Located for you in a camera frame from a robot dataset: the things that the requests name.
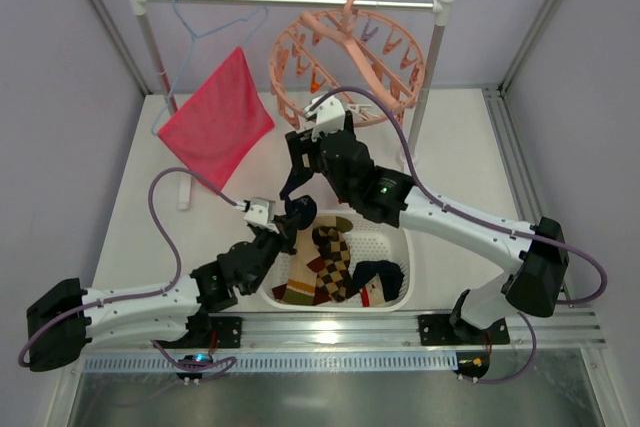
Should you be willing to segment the beige striped sock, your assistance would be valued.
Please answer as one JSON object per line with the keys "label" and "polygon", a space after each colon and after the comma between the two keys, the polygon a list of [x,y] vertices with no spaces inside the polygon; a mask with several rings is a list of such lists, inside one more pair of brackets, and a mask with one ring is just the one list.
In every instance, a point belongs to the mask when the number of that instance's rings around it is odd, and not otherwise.
{"label": "beige striped sock", "polygon": [[287,283],[272,289],[274,299],[287,305],[312,306],[317,279],[313,267],[319,267],[322,263],[322,258],[312,241],[300,243],[296,247],[296,254],[291,257]]}

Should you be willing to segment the navy blue sock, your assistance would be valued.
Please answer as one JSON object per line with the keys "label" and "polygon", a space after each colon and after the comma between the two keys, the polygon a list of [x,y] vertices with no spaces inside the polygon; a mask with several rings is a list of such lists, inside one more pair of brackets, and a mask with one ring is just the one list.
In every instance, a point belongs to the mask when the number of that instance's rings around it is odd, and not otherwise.
{"label": "navy blue sock", "polygon": [[309,195],[303,195],[296,199],[293,199],[291,195],[309,182],[312,177],[311,171],[297,172],[292,168],[279,192],[279,197],[284,202],[285,212],[296,222],[298,230],[305,230],[313,224],[318,209],[316,202]]}
{"label": "navy blue sock", "polygon": [[361,261],[356,265],[352,279],[362,306],[379,307],[399,298],[404,273],[391,261]]}

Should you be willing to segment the brown argyle sock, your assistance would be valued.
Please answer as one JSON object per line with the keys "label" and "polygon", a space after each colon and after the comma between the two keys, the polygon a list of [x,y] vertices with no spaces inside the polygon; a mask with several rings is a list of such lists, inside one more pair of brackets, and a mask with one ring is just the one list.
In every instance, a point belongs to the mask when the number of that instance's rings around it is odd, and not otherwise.
{"label": "brown argyle sock", "polygon": [[317,247],[321,268],[316,272],[316,287],[330,300],[342,303],[357,293],[350,274],[350,248],[343,233],[336,227],[321,226],[312,232]]}

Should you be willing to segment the pink round clip hanger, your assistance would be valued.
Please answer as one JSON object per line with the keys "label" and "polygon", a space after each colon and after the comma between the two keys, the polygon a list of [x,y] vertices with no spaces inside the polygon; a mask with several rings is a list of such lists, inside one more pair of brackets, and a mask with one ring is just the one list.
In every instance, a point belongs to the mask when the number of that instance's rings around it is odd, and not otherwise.
{"label": "pink round clip hanger", "polygon": [[368,90],[389,104],[398,121],[419,98],[427,67],[418,42],[394,19],[356,1],[302,12],[274,43],[271,94],[294,128],[304,122],[306,106],[338,87]]}

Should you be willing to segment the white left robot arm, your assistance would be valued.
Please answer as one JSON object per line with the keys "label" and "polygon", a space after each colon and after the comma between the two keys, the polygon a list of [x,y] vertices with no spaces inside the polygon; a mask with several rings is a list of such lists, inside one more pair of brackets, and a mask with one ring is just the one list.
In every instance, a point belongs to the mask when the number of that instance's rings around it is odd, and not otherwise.
{"label": "white left robot arm", "polygon": [[254,226],[252,241],[169,284],[122,290],[82,288],[79,279],[58,282],[26,310],[28,340],[21,367],[46,372],[75,362],[86,347],[145,341],[185,347],[201,342],[212,314],[257,292],[281,253],[294,253],[296,221],[278,216]]}

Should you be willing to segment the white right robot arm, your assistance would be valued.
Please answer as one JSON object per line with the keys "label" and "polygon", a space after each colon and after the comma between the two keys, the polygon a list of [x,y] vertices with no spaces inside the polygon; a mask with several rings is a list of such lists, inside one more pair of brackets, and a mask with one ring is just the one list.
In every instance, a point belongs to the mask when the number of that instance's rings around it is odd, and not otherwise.
{"label": "white right robot arm", "polygon": [[283,197],[297,182],[321,174],[338,200],[364,219],[439,237],[501,268],[500,275],[463,291],[456,301],[449,323],[461,342],[482,341],[497,321],[517,312],[553,315],[568,267],[557,221],[504,221],[481,211],[465,212],[442,196],[427,196],[413,177],[375,165],[352,126],[319,135],[292,131],[285,141],[291,171]]}

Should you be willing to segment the white perforated plastic basket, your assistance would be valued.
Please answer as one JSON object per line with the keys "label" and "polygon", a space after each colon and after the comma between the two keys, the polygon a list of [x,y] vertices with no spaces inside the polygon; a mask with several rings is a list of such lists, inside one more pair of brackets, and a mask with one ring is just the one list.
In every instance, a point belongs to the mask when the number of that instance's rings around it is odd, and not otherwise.
{"label": "white perforated plastic basket", "polygon": [[[357,213],[351,211],[321,211],[321,215],[337,215],[346,217],[353,223],[350,232],[343,233],[351,252],[350,274],[353,276],[356,265],[361,261],[387,260],[398,264],[404,273],[404,281],[397,300],[379,307],[363,307],[357,292],[353,297],[342,303],[329,299],[316,287],[315,299],[312,306],[295,306],[279,303],[274,299],[272,289],[286,284],[289,278],[291,257],[281,254],[277,257],[269,273],[263,280],[259,294],[274,307],[295,311],[335,311],[335,312],[390,312],[400,309],[408,301],[414,288],[414,256],[410,239],[403,229],[370,222]],[[312,241],[312,224],[309,228],[298,233],[296,247],[305,241]]]}

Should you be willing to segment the pink towel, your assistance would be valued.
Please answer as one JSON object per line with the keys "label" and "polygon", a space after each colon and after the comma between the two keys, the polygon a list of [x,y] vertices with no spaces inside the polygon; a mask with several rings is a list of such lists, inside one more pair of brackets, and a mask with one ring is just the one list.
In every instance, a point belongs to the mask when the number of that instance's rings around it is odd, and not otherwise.
{"label": "pink towel", "polygon": [[244,51],[237,47],[159,129],[158,137],[188,169],[222,188],[274,127]]}

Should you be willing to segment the white metal clothes rack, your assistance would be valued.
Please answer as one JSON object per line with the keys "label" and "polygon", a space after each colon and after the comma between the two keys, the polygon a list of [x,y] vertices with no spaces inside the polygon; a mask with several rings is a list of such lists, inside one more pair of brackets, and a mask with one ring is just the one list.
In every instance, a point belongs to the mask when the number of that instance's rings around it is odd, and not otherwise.
{"label": "white metal clothes rack", "polygon": [[[147,13],[147,5],[153,2],[169,2],[173,6],[181,0],[129,0],[132,12],[137,17],[145,46],[152,60],[165,100],[168,102],[169,112],[176,111],[176,103],[172,84],[164,67],[160,49],[155,39],[153,29]],[[337,83],[328,71],[320,65],[302,42],[296,28],[302,26],[312,33],[312,42],[318,43],[327,38],[335,42],[349,56],[356,65],[371,93],[387,103],[397,119],[404,111],[414,110],[410,125],[407,147],[398,154],[398,162],[407,167],[410,160],[416,159],[416,145],[420,134],[427,101],[429,98],[432,79],[436,67],[445,27],[448,25],[451,10],[455,0],[432,0],[430,2],[399,2],[399,1],[371,1],[371,0],[183,0],[187,3],[210,3],[220,5],[253,5],[268,9],[270,7],[313,7],[318,11],[301,13],[292,26],[286,28],[282,35],[288,37],[292,44],[289,53],[305,55],[312,67],[312,72],[319,72],[323,79],[335,87]],[[382,10],[400,11],[429,11],[434,15],[434,27],[428,53],[421,53],[415,38],[397,22],[383,16]],[[368,39],[373,33],[367,29],[356,37],[353,28],[358,19],[365,17],[374,19],[388,26],[392,35],[399,33],[407,41],[408,53],[414,53],[413,58],[404,56],[401,67],[412,67],[412,74],[407,83],[390,70],[383,59],[370,51],[367,47]]]}

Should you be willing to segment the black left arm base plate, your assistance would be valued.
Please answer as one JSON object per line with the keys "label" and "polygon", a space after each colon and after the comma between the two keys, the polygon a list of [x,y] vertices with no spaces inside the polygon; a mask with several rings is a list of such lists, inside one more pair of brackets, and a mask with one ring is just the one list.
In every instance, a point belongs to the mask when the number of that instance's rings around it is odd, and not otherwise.
{"label": "black left arm base plate", "polygon": [[216,348],[241,347],[243,319],[238,316],[193,317],[187,323],[188,332],[183,338],[187,348],[209,348],[216,338]]}

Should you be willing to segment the aluminium front rail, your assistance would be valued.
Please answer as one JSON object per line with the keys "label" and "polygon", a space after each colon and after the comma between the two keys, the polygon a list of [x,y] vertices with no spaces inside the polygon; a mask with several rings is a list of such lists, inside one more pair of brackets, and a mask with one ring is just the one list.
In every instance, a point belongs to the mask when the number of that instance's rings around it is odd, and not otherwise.
{"label": "aluminium front rail", "polygon": [[422,346],[417,317],[435,312],[257,313],[243,319],[238,349],[170,348],[180,360],[235,358],[234,373],[452,371],[496,364],[512,354],[522,366],[532,353],[605,347],[595,313],[562,308],[549,319],[506,319],[508,345]]}

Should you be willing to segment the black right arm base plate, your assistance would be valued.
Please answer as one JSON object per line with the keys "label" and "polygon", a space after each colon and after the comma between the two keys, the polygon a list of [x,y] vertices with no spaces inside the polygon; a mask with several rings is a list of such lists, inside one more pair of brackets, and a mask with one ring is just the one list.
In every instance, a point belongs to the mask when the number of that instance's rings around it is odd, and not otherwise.
{"label": "black right arm base plate", "polygon": [[504,319],[488,329],[463,325],[454,327],[449,314],[422,314],[417,317],[418,334],[422,346],[508,345],[510,335]]}

